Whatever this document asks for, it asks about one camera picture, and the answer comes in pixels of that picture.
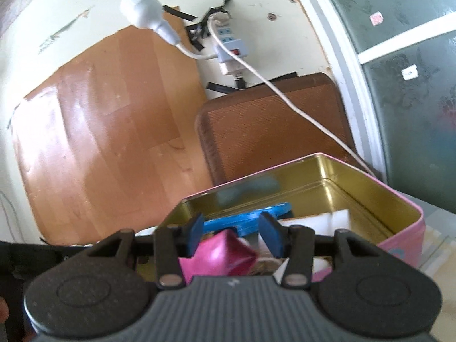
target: pink origami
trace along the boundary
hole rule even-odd
[[[232,230],[223,230],[202,241],[192,258],[179,258],[185,282],[195,275],[246,275],[255,265],[257,253],[243,244]]]

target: ribbed gray surface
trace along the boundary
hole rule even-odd
[[[39,336],[36,341],[58,341]],[[160,293],[131,327],[106,342],[379,342],[328,322],[308,294],[282,289],[270,276],[195,278],[178,291]],[[397,340],[430,342],[420,335]]]

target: pink sticker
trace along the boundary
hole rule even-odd
[[[370,16],[372,25],[375,27],[376,25],[379,25],[383,23],[383,15],[381,12],[377,11],[376,13],[372,14]]]

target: brown mat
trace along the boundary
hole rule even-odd
[[[182,21],[166,19],[188,47]],[[127,27],[22,100],[15,152],[38,227],[54,244],[90,243],[159,224],[211,187],[194,130],[206,101],[194,60]]]
[[[327,75],[316,73],[275,84],[355,150],[341,96]],[[334,140],[288,108],[266,85],[207,102],[196,127],[215,184],[316,152],[356,165]]]

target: white sticker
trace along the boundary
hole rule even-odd
[[[372,14],[370,17],[372,25],[375,27],[376,25],[379,25],[383,23],[383,15],[381,12],[377,11],[376,13]]]
[[[405,79],[405,81],[418,77],[418,69],[416,68],[416,64],[403,69],[402,76]]]

